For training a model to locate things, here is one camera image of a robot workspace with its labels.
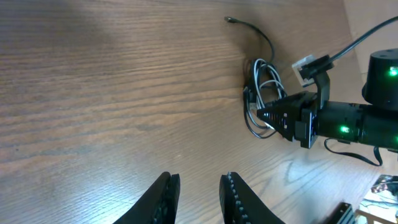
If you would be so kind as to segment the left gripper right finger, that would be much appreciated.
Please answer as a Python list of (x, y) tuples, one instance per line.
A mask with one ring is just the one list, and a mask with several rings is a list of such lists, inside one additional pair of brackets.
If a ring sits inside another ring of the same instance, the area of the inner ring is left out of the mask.
[(225, 224), (284, 224), (236, 172), (221, 176), (219, 196)]

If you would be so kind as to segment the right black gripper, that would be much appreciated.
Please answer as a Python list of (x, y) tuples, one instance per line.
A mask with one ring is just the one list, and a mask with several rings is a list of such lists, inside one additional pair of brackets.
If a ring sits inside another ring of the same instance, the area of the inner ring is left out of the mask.
[(316, 140), (313, 123), (317, 115), (317, 94), (297, 93), (270, 103), (257, 110), (257, 117), (273, 127), (288, 141), (298, 140), (310, 149)]

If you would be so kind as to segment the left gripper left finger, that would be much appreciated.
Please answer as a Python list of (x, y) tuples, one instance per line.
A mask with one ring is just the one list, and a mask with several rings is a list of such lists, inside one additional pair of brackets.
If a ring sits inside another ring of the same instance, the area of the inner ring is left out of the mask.
[(174, 224), (179, 196), (179, 174), (163, 172), (114, 224)]

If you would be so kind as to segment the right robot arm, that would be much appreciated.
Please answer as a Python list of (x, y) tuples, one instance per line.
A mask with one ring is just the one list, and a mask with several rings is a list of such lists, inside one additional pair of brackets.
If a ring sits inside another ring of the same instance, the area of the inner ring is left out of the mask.
[(371, 54), (362, 89), (366, 104), (330, 101), (327, 70), (332, 68), (329, 55), (303, 59), (298, 75), (312, 79), (317, 92), (303, 91), (270, 102), (257, 111), (257, 117), (307, 149), (319, 136), (373, 146), (377, 166), (381, 166), (379, 148), (397, 152), (397, 49)]

